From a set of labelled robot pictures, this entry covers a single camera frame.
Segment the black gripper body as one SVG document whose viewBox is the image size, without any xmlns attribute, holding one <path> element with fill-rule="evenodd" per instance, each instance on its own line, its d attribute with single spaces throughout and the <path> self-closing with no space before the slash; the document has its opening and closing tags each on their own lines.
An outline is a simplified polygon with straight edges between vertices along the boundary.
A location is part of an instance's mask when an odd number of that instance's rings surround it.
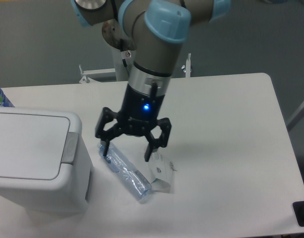
<svg viewBox="0 0 304 238">
<path fill-rule="evenodd" d="M 158 96 L 158 85 L 153 83 L 144 94 L 127 85 L 123 103 L 117 116 L 117 124 L 123 134 L 145 136 L 156 126 L 165 122 L 165 118 L 158 119 L 158 114 L 164 96 Z"/>
</svg>

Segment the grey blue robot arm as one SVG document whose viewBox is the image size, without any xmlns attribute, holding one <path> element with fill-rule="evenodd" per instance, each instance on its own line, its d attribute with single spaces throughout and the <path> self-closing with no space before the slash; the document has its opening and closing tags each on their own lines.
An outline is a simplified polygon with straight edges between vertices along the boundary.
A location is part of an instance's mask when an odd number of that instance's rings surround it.
<svg viewBox="0 0 304 238">
<path fill-rule="evenodd" d="M 103 108 L 95 129 L 105 149 L 122 134 L 145 137 L 148 161 L 166 147 L 171 123 L 158 118 L 178 56 L 191 26 L 225 15 L 229 0 L 73 0 L 84 26 L 116 20 L 134 43 L 135 57 L 121 109 Z"/>
</svg>

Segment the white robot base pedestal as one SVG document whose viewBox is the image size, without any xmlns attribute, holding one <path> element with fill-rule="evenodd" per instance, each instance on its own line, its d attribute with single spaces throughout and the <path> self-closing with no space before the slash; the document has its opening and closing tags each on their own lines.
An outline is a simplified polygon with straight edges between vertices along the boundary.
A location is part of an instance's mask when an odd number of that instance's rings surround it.
<svg viewBox="0 0 304 238">
<path fill-rule="evenodd" d="M 102 36 L 110 46 L 117 81 L 128 81 L 136 56 L 136 47 L 122 30 L 120 24 L 111 19 L 102 25 Z"/>
</svg>

